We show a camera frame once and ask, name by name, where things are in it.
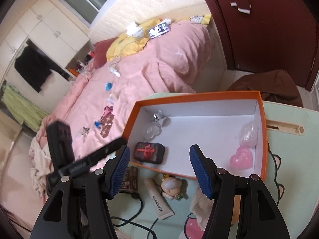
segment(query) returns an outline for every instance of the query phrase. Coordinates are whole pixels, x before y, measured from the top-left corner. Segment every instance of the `white bottle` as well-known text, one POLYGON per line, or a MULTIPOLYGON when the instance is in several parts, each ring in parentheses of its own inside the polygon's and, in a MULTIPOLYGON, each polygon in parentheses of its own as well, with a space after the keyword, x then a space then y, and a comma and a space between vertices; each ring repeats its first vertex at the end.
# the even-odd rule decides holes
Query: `white bottle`
POLYGON ((117 71, 116 68, 114 68, 114 67, 109 67, 108 69, 109 69, 109 71, 110 71, 112 74, 116 75, 117 77, 120 77, 120 76, 121 76, 120 73, 117 71))

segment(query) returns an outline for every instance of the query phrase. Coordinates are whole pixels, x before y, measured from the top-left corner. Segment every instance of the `black device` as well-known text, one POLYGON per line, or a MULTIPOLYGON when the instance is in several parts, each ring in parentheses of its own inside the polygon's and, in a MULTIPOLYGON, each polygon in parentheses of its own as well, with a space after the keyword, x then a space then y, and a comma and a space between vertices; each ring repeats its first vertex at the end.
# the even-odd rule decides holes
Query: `black device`
MULTIPOLYGON (((234 196, 241 195, 237 239, 290 239, 283 217, 258 175, 252 174, 249 178, 233 176, 225 169, 217 168, 212 159, 205 158, 197 145, 190 148, 189 157, 202 192, 209 199, 215 199, 202 238, 228 238, 234 196)), ((82 239, 80 197, 84 196, 91 238, 117 239, 106 199, 114 198, 119 192, 129 159, 129 148, 122 146, 116 157, 107 161, 103 169, 86 177, 71 177, 70 165, 63 167, 68 172, 58 173, 69 173, 71 176, 63 176, 55 186, 30 238, 82 239)))
POLYGON ((47 176, 48 195, 63 176, 68 175, 71 178, 76 178, 86 175, 90 168, 98 164, 100 160, 119 150, 122 145, 126 145, 126 140, 120 137, 86 157, 74 161, 70 127, 60 121, 47 127, 47 142, 54 168, 54 172, 47 176))

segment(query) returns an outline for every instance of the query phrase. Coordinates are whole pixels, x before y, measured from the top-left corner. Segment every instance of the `pink blanket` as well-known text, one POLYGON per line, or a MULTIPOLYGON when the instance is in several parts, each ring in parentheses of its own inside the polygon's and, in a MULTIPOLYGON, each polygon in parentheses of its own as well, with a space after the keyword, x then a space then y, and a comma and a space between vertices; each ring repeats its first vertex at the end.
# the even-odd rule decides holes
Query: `pink blanket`
MULTIPOLYGON (((136 101, 158 92, 194 93, 190 85, 208 61, 211 41, 207 29, 190 21, 171 25, 171 31, 150 40, 144 50, 127 57, 107 62, 100 69, 89 66, 86 75, 80 75, 62 102, 47 116, 37 134, 41 147, 47 143, 45 128, 56 119, 71 127, 73 150, 79 159, 122 135, 127 119, 136 101), (109 65, 116 67, 120 78, 111 74, 109 65), (111 91, 105 90, 112 82, 111 91), (103 138, 94 126, 108 105, 110 93, 118 98, 109 135, 103 138), (79 131, 90 128, 87 137, 79 131)), ((102 160, 97 168, 102 168, 102 160)))

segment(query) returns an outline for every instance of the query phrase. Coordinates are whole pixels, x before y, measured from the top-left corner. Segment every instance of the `phone screen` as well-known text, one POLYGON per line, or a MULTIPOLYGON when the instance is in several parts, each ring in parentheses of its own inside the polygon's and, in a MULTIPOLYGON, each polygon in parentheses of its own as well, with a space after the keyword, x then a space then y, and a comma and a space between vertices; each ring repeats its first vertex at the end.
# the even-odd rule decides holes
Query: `phone screen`
POLYGON ((148 34, 150 35, 150 38, 155 38, 158 36, 161 36, 167 32, 169 32, 169 26, 167 25, 167 23, 162 23, 160 25, 155 26, 154 28, 151 28, 148 31, 148 34))

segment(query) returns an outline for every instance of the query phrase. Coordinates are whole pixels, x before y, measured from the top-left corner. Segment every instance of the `light green table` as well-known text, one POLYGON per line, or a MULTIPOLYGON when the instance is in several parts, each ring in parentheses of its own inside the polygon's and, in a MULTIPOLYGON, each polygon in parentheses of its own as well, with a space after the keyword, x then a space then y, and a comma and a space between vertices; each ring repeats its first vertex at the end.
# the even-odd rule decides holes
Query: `light green table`
MULTIPOLYGON (((149 98, 176 96, 181 94, 154 94, 149 98)), ((279 131, 268 130, 268 142, 274 154, 281 157, 282 164, 278 171, 277 181, 285 186, 285 193, 280 201, 279 209, 287 224, 291 239, 295 239, 310 221, 319 196, 319 112, 292 107, 283 104, 264 102, 266 118, 282 122, 294 123, 305 128, 304 135, 292 135, 279 131)), ((265 184, 275 200, 277 188, 273 182, 275 166, 268 157, 267 176, 265 184)), ((155 172, 139 169, 139 193, 145 202, 145 207, 134 222, 150 227, 157 218, 153 203, 144 186, 144 178, 154 177, 155 172)), ((158 239, 178 239, 183 231, 192 195, 197 189, 197 182, 185 179, 187 183, 187 199, 168 201, 175 215, 166 220, 158 221, 153 230, 158 239)), ((119 194, 108 202, 111 215, 129 219, 139 209, 139 200, 129 195, 119 194)), ((121 230, 134 239, 145 239, 147 232, 132 225, 121 227, 121 230)), ((231 228, 229 238, 236 238, 237 226, 231 228)))

